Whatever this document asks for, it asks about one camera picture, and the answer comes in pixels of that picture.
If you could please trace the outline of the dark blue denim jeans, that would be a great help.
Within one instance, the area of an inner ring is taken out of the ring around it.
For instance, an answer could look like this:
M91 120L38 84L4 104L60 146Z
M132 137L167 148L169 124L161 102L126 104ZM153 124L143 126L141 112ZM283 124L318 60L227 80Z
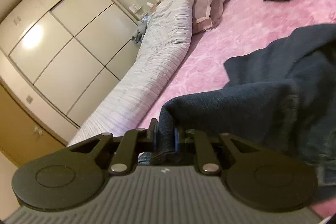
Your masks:
M167 101L158 124L158 150L144 164L183 161L174 130L231 133L297 157L318 178L315 202L335 197L335 25L295 29L248 55L224 63L228 83L219 90Z

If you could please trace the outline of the brown wooden cabinet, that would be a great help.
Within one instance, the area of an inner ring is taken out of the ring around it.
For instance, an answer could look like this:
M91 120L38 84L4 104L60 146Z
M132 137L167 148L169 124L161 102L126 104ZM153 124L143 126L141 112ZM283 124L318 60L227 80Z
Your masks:
M21 166L64 147L1 87L1 151L15 165Z

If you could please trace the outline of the white wardrobe with sliding doors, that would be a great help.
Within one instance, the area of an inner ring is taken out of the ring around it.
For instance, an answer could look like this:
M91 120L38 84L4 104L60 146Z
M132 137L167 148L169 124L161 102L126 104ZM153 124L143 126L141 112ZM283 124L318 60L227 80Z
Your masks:
M116 0L23 0L1 23L1 79L67 143L134 64L135 28Z

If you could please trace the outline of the pink floral bed blanket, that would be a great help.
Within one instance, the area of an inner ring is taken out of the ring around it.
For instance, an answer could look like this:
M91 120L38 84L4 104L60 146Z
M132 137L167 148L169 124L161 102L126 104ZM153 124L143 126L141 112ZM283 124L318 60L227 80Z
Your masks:
M188 94L222 89L229 81L224 63L266 48L295 29L335 25L335 0L230 0L217 28L193 37L189 52L143 123L158 117L169 100ZM326 218L335 214L335 197L313 201L313 210Z

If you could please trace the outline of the grey cloth on dresser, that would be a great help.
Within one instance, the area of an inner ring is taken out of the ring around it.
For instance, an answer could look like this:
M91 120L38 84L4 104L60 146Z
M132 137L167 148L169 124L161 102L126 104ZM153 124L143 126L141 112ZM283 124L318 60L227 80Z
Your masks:
M135 29L131 37L131 41L134 42L135 44L142 42L143 37L146 34L147 23L149 19L150 15L145 15L137 22L137 28Z

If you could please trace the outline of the rolled light grey quilt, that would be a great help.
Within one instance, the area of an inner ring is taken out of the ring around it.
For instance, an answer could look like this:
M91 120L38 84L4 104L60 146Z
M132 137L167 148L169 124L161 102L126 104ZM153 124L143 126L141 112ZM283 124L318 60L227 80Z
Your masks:
M70 140L136 128L185 58L193 32L195 0L164 0L149 16L135 63Z

